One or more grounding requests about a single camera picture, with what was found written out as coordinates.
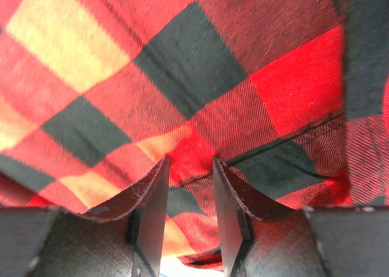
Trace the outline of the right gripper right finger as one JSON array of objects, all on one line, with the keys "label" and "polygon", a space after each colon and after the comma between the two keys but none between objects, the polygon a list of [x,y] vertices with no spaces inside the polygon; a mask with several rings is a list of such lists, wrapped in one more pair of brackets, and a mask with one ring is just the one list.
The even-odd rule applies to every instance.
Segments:
[{"label": "right gripper right finger", "polygon": [[213,160],[226,276],[387,276],[388,208],[289,208]]}]

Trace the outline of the red black plaid shirt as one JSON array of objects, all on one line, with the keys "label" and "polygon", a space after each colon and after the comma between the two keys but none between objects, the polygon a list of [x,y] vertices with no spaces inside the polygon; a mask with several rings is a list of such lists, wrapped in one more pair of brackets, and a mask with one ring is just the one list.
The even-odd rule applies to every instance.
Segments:
[{"label": "red black plaid shirt", "polygon": [[212,165],[388,205],[388,0],[1,0],[1,205],[84,213],[170,158],[162,254],[221,268]]}]

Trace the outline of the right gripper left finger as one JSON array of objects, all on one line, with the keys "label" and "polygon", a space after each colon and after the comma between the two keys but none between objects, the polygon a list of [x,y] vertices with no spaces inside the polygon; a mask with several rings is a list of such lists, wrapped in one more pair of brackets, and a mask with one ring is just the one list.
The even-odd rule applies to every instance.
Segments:
[{"label": "right gripper left finger", "polygon": [[2,276],[158,276],[169,159],[85,214],[1,209]]}]

